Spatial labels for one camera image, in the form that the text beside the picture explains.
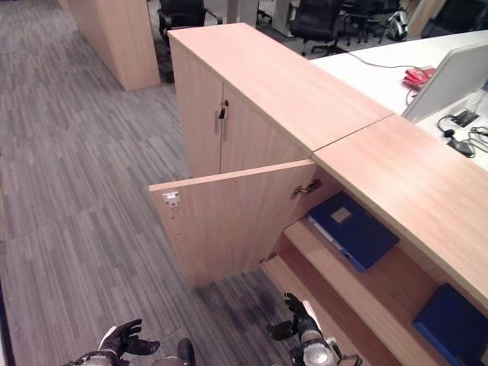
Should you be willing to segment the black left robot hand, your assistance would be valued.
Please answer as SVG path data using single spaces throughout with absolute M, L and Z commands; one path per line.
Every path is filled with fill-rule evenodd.
M 116 360 L 122 359 L 124 354 L 142 356 L 155 354 L 161 343 L 140 338 L 142 322 L 141 319 L 135 319 L 119 326 L 112 326 L 103 335 L 98 350 L 109 352 Z

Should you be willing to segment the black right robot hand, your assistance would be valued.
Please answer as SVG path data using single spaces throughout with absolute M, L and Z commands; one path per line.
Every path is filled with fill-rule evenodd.
M 323 336 L 316 320 L 307 312 L 304 302 L 292 293 L 284 294 L 284 302 L 292 312 L 292 320 L 287 320 L 279 324 L 268 324 L 266 329 L 268 335 L 277 341 L 284 341 L 293 336 L 301 337 L 305 332 L 313 331 Z

